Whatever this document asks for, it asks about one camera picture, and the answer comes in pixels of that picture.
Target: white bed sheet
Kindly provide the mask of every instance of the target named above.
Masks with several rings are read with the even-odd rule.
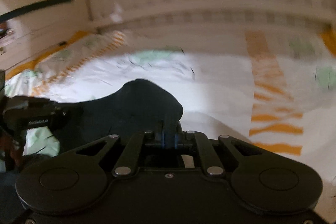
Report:
[[[184,130],[201,131],[214,139],[229,134],[245,141],[302,145],[300,156],[283,155],[318,171],[324,191],[316,211],[326,220],[335,221],[335,94],[321,90],[314,78],[316,67],[333,66],[334,60],[317,37],[302,38],[314,45],[313,57],[294,59],[293,49],[288,46],[291,36],[273,33],[265,36],[303,111],[299,121],[304,127],[302,136],[269,132],[249,136],[255,82],[244,32],[200,35],[172,31],[152,38],[128,35],[128,46],[86,62],[50,84],[42,95],[59,102],[79,102],[114,93],[136,78],[149,79],[170,92],[184,107],[181,119]],[[147,48],[165,47],[174,51],[143,52]],[[30,136],[36,137],[35,131]]]

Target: orange stripe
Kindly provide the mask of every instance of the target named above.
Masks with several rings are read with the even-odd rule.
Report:
[[[118,42],[121,42],[121,43],[124,41],[122,37],[117,37],[117,36],[114,37],[114,40],[117,40]]]
[[[273,153],[285,153],[292,154],[296,156],[301,155],[302,146],[292,146],[289,144],[278,143],[278,144],[265,144],[265,143],[253,143],[262,149],[268,150]]]
[[[284,96],[286,96],[290,100],[294,100],[293,97],[291,97],[287,92],[285,92],[282,89],[277,88],[275,86],[268,85],[268,84],[265,84],[265,83],[260,83],[260,82],[255,82],[255,85],[258,86],[258,87],[260,87],[260,88],[264,88],[267,91],[270,91],[270,92],[273,92],[273,93],[277,93],[277,94],[280,94],[280,95],[284,95]]]
[[[265,35],[262,31],[245,32],[247,43],[247,51],[251,57],[269,52]]]
[[[263,77],[270,77],[270,78],[274,78],[274,77],[278,77],[278,76],[284,76],[284,73],[279,69],[279,65],[275,64],[273,65],[273,67],[268,64],[268,68],[265,72],[262,72],[259,70],[259,68],[253,68],[252,69],[252,73],[254,75],[262,75]]]
[[[303,128],[302,127],[296,127],[291,124],[286,123],[275,123],[270,126],[264,127],[264,128],[251,128],[249,136],[254,136],[259,133],[263,132],[274,132],[274,133],[287,133],[287,134],[295,134],[295,135],[301,135],[303,134]]]
[[[287,113],[290,113],[290,112],[293,112],[294,109],[293,108],[287,108],[287,107],[277,107],[275,109],[275,111],[277,112],[287,112]]]
[[[262,95],[261,93],[257,93],[257,92],[254,93],[254,98],[257,99],[257,100],[262,100],[262,101],[271,101],[271,100],[273,100],[271,97]]]
[[[114,34],[114,36],[115,37],[121,37],[122,39],[125,38],[125,34],[123,32],[118,32],[118,31]]]
[[[48,82],[49,82],[49,83],[50,83],[50,82],[53,82],[53,81],[56,80],[56,78],[57,78],[57,76],[52,76],[52,77],[50,77],[50,79],[48,80]]]
[[[252,122],[270,122],[270,121],[281,121],[281,120],[285,120],[288,118],[301,119],[302,117],[303,117],[303,113],[293,113],[285,117],[277,117],[275,115],[269,115],[269,114],[260,114],[260,115],[253,115],[251,117],[251,121]]]
[[[325,47],[331,54],[336,56],[336,35],[333,30],[321,34]]]

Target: dark cloth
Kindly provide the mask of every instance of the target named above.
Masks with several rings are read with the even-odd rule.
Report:
[[[66,125],[53,131],[60,142],[60,153],[110,134],[128,139],[133,133],[156,129],[160,122],[175,127],[167,128],[173,138],[183,114],[182,106],[170,93],[144,79],[128,82],[101,99],[62,105],[71,110]],[[8,223],[22,211],[15,192],[17,176],[18,171],[0,174],[1,223]]]

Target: mattress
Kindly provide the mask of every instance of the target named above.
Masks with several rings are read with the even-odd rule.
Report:
[[[303,162],[322,177],[316,211],[336,220],[336,61],[318,35],[183,30],[75,35],[9,73],[6,94],[94,100],[136,78],[183,106],[183,130],[229,134]],[[57,155],[47,128],[29,130],[25,153]]]

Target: black metal plate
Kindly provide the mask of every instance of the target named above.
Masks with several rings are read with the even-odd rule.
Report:
[[[174,174],[166,178],[165,174]],[[38,224],[111,223],[323,223],[308,211],[296,216],[260,216],[239,206],[228,183],[204,176],[200,169],[140,171],[127,180],[114,180],[105,196],[80,214],[27,216]]]

